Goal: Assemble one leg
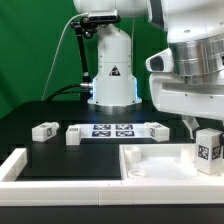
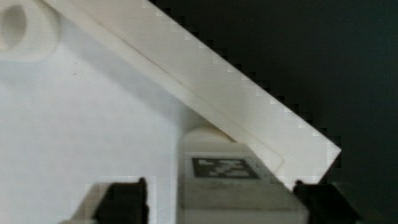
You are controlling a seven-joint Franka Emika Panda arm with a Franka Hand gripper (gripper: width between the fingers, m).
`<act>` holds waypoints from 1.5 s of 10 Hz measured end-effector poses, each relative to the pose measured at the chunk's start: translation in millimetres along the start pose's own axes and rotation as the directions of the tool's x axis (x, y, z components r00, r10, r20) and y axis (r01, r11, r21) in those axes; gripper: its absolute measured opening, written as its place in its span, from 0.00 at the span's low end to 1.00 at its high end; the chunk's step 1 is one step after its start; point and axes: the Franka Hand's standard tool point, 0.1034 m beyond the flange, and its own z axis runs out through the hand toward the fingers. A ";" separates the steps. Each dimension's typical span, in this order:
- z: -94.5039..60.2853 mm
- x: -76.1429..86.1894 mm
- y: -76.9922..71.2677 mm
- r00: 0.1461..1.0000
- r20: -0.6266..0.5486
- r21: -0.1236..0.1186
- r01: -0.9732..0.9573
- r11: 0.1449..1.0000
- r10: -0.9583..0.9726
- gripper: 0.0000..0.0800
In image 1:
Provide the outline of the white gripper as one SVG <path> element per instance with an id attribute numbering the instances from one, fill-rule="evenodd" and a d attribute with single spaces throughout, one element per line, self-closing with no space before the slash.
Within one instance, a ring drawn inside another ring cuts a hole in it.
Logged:
<path id="1" fill-rule="evenodd" d="M 149 86 L 158 111 L 188 115 L 184 124 L 192 139 L 199 130 L 195 117 L 224 120 L 224 73 L 216 73 L 209 84 L 196 85 L 185 84 L 171 73 L 152 73 Z M 224 133 L 219 141 L 224 150 Z"/>

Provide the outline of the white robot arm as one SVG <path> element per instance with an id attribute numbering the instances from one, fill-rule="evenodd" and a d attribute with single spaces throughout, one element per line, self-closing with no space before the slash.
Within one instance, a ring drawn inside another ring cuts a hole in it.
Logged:
<path id="1" fill-rule="evenodd" d="M 167 32 L 168 48 L 146 60 L 152 102 L 180 114 L 193 131 L 198 117 L 224 124 L 224 0 L 73 0 L 85 32 L 98 33 L 98 74 L 89 103 L 106 111 L 141 100 L 132 76 L 130 38 L 114 24 L 146 15 Z"/>

